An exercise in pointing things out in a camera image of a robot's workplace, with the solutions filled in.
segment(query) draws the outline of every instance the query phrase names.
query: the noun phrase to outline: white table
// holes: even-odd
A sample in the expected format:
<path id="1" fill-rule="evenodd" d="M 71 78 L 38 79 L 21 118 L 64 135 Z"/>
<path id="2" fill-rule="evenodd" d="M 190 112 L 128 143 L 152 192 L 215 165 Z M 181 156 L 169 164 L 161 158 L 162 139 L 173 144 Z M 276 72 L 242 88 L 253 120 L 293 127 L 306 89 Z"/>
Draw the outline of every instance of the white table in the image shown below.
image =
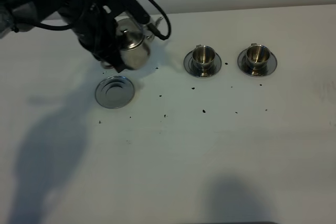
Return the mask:
<path id="1" fill-rule="evenodd" d="M 121 73 L 137 91 L 118 110 L 94 99 L 115 71 L 71 31 L 0 42 L 1 224 L 336 221 L 336 5 L 170 19 Z M 238 69 L 254 42 L 278 58 L 268 77 Z M 184 70 L 198 44 L 228 63 L 218 75 Z"/>

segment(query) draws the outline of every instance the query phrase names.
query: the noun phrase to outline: black cable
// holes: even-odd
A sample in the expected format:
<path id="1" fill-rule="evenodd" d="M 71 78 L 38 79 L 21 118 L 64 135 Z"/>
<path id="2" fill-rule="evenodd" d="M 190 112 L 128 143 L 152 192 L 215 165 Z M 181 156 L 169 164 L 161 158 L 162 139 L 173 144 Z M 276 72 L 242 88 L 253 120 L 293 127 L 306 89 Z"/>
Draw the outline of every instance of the black cable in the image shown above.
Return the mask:
<path id="1" fill-rule="evenodd" d="M 164 17 L 164 19 L 167 22 L 167 26 L 168 26 L 168 33 L 166 36 L 162 35 L 161 33 L 158 34 L 157 36 L 161 39 L 161 40 L 166 40 L 169 39 L 171 33 L 172 33 L 172 26 L 170 24 L 169 18 L 167 17 L 167 14 L 164 12 L 164 10 L 154 1 L 154 0 L 148 0 Z"/>
<path id="2" fill-rule="evenodd" d="M 78 15 L 78 17 L 71 24 L 66 25 L 66 26 L 51 26 L 51 25 L 46 25 L 46 24 L 39 23 L 39 22 L 36 22 L 36 21 L 33 21 L 33 20 L 23 19 L 23 18 L 16 19 L 16 22 L 19 23 L 19 24 L 36 26 L 36 27 L 39 27 L 39 28 L 42 28 L 42 29 L 45 29 L 45 30 L 52 30 L 52 31 L 69 30 L 69 29 L 73 28 L 77 24 L 77 22 L 80 21 L 83 18 L 84 14 L 86 12 L 86 9 L 88 7 L 88 2 L 87 2 L 87 0 L 82 0 L 82 1 L 83 1 L 83 8 L 82 8 L 81 14 Z"/>

